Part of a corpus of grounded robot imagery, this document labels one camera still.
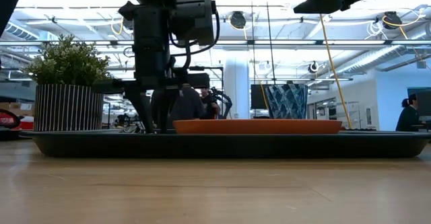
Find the black and white striped planter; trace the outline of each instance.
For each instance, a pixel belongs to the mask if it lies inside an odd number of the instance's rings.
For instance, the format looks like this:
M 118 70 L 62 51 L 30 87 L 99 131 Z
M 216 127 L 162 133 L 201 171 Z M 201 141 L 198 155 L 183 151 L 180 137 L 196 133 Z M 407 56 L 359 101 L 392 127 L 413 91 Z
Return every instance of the black and white striped planter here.
M 103 95 L 79 85 L 38 85 L 34 131 L 100 130 Z

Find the wooden table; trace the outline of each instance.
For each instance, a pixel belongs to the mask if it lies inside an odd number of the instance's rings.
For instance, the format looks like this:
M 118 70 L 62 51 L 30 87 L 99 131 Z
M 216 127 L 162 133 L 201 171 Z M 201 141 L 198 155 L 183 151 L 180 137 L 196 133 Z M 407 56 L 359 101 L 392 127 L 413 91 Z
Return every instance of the wooden table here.
M 431 223 L 414 159 L 51 159 L 0 142 L 2 223 Z

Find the orange plate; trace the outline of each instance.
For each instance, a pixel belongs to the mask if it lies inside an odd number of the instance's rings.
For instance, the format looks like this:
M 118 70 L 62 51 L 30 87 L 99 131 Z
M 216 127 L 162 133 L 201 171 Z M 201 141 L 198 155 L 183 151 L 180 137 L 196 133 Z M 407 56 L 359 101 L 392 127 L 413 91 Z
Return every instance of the orange plate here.
M 177 120 L 179 134 L 337 134 L 337 120 Z

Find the pillar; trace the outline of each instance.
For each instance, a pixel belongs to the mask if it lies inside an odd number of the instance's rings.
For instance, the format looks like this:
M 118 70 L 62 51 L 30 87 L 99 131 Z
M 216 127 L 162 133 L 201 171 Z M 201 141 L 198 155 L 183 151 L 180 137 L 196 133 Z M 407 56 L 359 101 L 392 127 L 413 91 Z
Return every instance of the pillar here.
M 226 60 L 224 65 L 224 90 L 232 100 L 228 119 L 250 118 L 250 77 L 248 76 L 248 56 L 236 55 Z

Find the cardboard box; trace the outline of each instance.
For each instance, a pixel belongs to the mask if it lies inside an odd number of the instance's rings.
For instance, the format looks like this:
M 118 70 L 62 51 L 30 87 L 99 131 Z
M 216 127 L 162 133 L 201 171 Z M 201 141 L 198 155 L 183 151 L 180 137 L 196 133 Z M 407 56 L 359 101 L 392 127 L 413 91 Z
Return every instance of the cardboard box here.
M 33 116 L 33 104 L 23 103 L 0 103 L 0 109 L 9 110 L 17 116 Z

